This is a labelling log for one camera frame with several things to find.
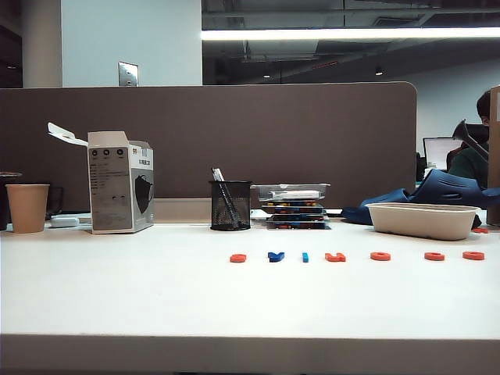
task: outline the beige container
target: beige container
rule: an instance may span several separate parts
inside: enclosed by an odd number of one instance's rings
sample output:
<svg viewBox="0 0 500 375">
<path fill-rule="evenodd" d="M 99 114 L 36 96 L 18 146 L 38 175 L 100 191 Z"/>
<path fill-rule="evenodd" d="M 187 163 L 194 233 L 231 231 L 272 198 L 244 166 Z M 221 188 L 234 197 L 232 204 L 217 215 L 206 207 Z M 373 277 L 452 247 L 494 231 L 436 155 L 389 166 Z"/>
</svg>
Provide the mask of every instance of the beige container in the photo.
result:
<svg viewBox="0 0 500 375">
<path fill-rule="evenodd" d="M 14 232 L 42 232 L 49 185 L 7 184 L 6 187 Z"/>
<path fill-rule="evenodd" d="M 480 211 L 467 205 L 385 202 L 367 206 L 377 232 L 448 241 L 467 238 L 474 215 Z"/>
</svg>

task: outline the light switch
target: light switch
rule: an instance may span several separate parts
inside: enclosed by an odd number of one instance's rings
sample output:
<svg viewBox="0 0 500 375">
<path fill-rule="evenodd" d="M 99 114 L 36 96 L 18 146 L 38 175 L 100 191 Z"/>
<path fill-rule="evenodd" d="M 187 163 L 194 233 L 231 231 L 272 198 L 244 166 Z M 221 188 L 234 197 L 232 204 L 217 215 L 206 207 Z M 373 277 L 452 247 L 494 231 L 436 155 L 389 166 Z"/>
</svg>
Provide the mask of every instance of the light switch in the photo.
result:
<svg viewBox="0 0 500 375">
<path fill-rule="evenodd" d="M 139 65 L 118 62 L 118 86 L 137 86 L 138 78 Z"/>
</svg>

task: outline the mask box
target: mask box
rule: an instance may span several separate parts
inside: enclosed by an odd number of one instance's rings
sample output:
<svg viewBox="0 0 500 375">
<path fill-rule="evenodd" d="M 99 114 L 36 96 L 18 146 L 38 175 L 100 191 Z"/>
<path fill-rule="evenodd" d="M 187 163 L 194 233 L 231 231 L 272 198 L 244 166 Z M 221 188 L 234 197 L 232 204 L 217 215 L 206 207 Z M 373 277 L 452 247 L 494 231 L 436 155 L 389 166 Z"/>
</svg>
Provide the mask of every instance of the mask box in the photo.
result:
<svg viewBox="0 0 500 375">
<path fill-rule="evenodd" d="M 92 233 L 133 233 L 153 225 L 153 150 L 123 131 L 88 133 L 88 142 L 53 123 L 50 135 L 87 147 Z"/>
</svg>

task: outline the tan paper cup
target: tan paper cup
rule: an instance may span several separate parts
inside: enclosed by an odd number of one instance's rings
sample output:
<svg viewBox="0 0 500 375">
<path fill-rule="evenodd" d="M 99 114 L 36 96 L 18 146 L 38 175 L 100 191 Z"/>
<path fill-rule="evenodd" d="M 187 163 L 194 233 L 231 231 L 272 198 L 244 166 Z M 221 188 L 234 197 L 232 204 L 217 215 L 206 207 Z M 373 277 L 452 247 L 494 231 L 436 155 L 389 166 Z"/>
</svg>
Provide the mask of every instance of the tan paper cup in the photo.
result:
<svg viewBox="0 0 500 375">
<path fill-rule="evenodd" d="M 49 184 L 7 184 L 6 187 L 14 232 L 42 232 Z"/>
</svg>

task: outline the gray partition panel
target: gray partition panel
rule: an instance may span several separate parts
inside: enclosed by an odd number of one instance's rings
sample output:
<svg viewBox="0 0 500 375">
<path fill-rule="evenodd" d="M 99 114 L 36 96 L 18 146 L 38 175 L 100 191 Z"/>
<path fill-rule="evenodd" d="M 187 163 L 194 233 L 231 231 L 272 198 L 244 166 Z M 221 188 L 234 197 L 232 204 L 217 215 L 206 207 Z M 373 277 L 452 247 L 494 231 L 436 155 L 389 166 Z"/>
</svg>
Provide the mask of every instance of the gray partition panel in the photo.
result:
<svg viewBox="0 0 500 375">
<path fill-rule="evenodd" d="M 125 130 L 155 151 L 157 198 L 209 197 L 210 167 L 256 184 L 329 183 L 324 204 L 415 183 L 416 91 L 407 83 L 0 90 L 0 170 L 65 188 L 65 210 L 88 209 L 78 138 Z"/>
</svg>

